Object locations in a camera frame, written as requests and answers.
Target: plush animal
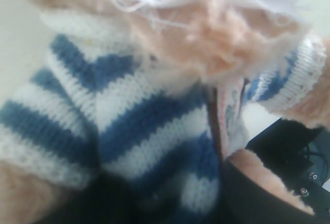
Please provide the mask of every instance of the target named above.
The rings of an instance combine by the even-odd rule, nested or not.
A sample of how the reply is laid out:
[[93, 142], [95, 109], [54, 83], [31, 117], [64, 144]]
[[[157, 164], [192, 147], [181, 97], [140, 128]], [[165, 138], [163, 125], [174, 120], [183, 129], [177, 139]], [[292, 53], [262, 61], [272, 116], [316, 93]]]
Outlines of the plush animal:
[[299, 0], [30, 1], [58, 35], [0, 110], [0, 223], [33, 223], [103, 172], [143, 223], [213, 223], [228, 159], [313, 214], [244, 150], [240, 118], [248, 100], [330, 126], [330, 41]]

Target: ribbed cuff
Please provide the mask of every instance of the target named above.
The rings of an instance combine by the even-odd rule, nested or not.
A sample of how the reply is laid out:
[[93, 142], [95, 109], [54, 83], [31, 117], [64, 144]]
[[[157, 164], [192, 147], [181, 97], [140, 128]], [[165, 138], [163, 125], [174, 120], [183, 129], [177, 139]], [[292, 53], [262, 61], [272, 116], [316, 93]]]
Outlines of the ribbed cuff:
[[251, 82], [249, 101], [258, 102], [270, 112], [285, 111], [299, 103], [322, 75], [326, 55], [322, 40], [309, 34], [287, 57], [285, 72], [273, 66]]

